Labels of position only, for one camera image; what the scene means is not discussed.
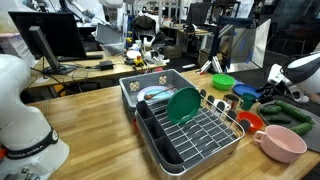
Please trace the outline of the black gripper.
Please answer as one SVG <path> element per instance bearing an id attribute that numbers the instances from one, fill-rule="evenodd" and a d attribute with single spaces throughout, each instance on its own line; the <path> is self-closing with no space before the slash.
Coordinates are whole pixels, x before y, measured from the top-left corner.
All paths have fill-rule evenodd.
<path id="1" fill-rule="evenodd" d="M 257 101 L 260 103 L 273 101 L 275 95 L 283 95 L 286 90 L 287 87 L 281 83 L 266 83 L 256 90 L 256 92 L 260 94 Z"/>

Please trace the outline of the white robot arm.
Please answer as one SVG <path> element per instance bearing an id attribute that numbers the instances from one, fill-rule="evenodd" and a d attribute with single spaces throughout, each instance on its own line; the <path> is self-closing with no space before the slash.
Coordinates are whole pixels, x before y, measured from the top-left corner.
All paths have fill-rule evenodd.
<path id="1" fill-rule="evenodd" d="M 0 140 L 27 156 L 5 159 L 1 172 L 36 164 L 48 180 L 153 180 L 158 176 L 145 150 L 124 123 L 118 86 L 52 101 L 53 117 L 20 98 L 30 67 L 0 56 Z"/>

